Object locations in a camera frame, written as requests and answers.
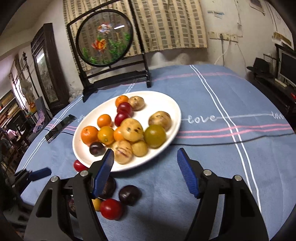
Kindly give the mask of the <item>dark purple plum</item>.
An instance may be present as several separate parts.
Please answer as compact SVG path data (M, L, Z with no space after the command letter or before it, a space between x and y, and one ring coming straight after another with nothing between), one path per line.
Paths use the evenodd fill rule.
M105 153L105 146L101 142L93 142L89 146L89 152L95 157L101 156Z

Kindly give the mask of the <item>cracked beige fruit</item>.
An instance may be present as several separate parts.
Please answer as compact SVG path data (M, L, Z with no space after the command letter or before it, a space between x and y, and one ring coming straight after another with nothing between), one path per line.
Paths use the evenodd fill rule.
M114 159L117 163L125 165L132 160L132 146L128 141L116 141L111 146L114 152Z

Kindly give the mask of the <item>yellow-orange fruit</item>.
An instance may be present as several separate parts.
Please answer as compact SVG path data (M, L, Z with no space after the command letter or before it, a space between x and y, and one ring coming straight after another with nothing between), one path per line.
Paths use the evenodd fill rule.
M103 126L97 137L102 144L109 146L114 142L114 129L110 126Z

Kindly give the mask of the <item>large orange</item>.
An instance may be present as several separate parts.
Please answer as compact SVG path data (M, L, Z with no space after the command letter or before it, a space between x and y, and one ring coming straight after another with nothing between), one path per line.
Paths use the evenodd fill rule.
M93 142L98 142L98 129L94 126L86 126L80 133L84 144L90 146Z

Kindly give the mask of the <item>small yellow-green lime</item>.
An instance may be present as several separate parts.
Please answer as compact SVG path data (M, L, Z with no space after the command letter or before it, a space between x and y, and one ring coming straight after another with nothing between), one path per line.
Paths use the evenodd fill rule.
M138 141L132 144L132 152L137 157L143 157L148 153L148 147L145 141Z

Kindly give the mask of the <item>small yellow round fruit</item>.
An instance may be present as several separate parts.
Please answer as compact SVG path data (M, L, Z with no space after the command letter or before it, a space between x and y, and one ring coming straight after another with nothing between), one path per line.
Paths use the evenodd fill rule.
M96 212L100 212L102 200L100 198L92 199L92 203Z

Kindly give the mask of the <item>red cherry tomato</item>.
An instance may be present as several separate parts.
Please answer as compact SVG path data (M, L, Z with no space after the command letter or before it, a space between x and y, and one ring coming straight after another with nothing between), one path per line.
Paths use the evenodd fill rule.
M108 220L119 220L123 215L123 205L121 202L109 198L101 203L101 215Z

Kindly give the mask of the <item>small orange kumquat-like fruit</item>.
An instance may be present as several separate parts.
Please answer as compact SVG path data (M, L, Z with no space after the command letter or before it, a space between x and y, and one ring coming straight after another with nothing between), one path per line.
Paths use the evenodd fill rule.
M102 114L101 116L99 116L99 118L97 119L97 125L99 128L102 128L104 126L113 126L113 122L111 117L108 114Z

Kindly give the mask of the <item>dark purple mangosteen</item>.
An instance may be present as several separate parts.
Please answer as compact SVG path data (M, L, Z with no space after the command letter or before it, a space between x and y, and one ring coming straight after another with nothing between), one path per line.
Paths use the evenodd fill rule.
M68 202L69 213L70 213L74 218L77 218L75 202L74 202L74 198L73 198L72 195L70 195L70 196L68 197L67 202Z

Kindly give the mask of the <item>yellow-green citrus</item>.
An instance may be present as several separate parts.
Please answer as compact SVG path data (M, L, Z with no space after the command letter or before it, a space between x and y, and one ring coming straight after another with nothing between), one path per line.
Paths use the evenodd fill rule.
M150 125L144 132L144 141L152 149L159 148L166 139L166 131L161 125Z

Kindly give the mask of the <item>large red plum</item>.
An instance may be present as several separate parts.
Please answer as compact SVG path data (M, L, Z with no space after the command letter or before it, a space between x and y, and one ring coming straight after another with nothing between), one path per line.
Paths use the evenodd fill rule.
M128 114L129 116L133 115L132 106L128 102L122 102L117 107L117 113L124 112Z

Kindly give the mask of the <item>pale tan passion fruit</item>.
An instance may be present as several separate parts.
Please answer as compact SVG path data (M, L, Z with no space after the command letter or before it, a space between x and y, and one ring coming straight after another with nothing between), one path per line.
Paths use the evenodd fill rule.
M168 131L172 125L171 116L165 111L157 111L149 117L148 124L161 125L165 131Z

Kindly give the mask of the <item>small mandarin orange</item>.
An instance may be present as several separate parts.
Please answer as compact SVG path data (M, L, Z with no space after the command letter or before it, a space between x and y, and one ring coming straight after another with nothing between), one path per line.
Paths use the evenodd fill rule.
M119 107L121 103L128 102L129 98L126 95L121 95L115 100L115 106Z

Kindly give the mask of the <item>large tan passion fruit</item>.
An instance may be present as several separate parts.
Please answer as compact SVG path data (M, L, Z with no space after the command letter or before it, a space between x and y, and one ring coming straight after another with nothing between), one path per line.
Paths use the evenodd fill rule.
M133 111L139 111L145 107L145 101L140 96L130 97L128 99L128 103L131 105Z

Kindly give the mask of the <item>orange round citrus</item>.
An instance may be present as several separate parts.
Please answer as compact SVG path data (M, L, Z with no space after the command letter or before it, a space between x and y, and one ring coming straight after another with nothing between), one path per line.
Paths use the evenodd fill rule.
M115 141L122 141L125 140L123 137L122 131L121 131L121 126L119 126L113 133L113 137Z

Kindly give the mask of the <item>dark flat mangosteen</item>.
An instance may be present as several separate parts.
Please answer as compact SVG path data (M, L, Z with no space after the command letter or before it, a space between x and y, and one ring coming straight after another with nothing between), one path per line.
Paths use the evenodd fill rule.
M116 190L116 187L116 180L111 175L109 175L107 182L104 185L104 189L98 197L101 199L111 198Z

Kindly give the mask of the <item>small red tomato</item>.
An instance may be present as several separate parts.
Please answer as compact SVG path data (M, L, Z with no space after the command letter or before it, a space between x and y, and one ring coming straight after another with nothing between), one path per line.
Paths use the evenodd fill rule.
M73 167L77 172L87 171L88 167L84 166L80 161L75 160L73 163Z

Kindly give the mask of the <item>black smartphone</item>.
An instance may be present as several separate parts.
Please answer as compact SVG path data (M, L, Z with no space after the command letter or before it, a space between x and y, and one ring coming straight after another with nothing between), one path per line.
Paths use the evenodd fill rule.
M45 135L47 143L52 142L59 135L59 133L61 133L64 130L64 128L66 128L74 120L76 120L76 117L74 115L69 114L62 121L60 121L53 128L51 128L51 130Z

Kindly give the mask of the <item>white oval plate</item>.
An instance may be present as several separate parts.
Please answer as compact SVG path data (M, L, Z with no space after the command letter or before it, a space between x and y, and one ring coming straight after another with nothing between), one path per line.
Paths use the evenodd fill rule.
M156 91L127 94L105 101L84 117L75 130L72 148L83 165L114 151L112 172L140 166L158 156L175 138L181 110L170 96Z

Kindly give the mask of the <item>round goldfish screen stand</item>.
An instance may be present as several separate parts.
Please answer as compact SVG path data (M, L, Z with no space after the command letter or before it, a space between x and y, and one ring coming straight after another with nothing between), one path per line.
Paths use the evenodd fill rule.
M130 15L106 1L66 25L67 35L83 86L84 102L98 90L125 82L144 81L152 86L144 44L132 1ZM121 64L137 38L141 60Z

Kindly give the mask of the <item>dark framed painting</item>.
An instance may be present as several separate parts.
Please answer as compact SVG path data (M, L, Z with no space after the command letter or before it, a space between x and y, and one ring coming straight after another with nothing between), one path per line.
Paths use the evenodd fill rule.
M32 57L39 85L51 114L69 104L69 90L60 65L53 24L44 24L31 42Z

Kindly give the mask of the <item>computer monitor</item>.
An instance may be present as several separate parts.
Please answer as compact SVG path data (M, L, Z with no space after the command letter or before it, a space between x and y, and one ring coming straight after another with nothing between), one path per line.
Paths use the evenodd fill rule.
M277 50L277 75L287 80L295 88L295 51L280 45Z

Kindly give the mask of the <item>wall power strip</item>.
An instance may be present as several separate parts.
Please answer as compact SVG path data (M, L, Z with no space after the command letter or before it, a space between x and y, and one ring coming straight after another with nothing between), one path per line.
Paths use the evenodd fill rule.
M230 41L230 42L238 42L238 36L236 34L229 34L229 33L218 33L214 31L208 32L209 39L213 40L223 40L223 41Z

